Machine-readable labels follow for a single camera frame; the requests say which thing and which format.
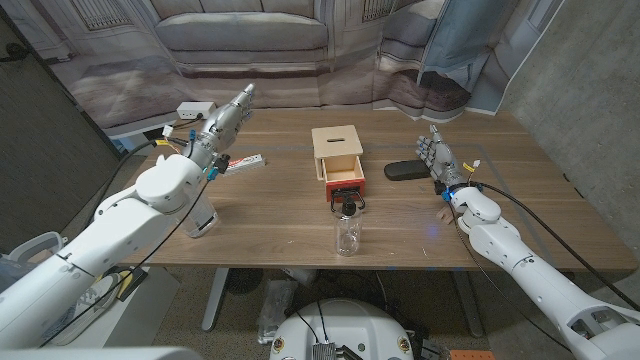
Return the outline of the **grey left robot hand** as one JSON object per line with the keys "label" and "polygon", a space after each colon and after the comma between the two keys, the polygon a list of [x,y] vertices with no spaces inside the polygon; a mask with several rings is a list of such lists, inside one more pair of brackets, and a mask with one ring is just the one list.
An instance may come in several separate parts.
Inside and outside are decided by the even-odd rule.
{"label": "grey left robot hand", "polygon": [[236,140],[242,126],[251,118],[255,84],[250,83],[229,103],[216,109],[204,122],[196,139],[184,154],[201,168],[208,167]]}

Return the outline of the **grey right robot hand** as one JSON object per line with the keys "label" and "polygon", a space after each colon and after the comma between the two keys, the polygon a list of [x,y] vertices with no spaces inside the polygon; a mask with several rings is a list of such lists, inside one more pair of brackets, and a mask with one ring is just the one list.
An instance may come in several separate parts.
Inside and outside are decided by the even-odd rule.
{"label": "grey right robot hand", "polygon": [[416,154],[425,163],[433,179],[447,187],[466,183],[460,163],[435,125],[430,126],[430,133],[431,137],[418,138]]}

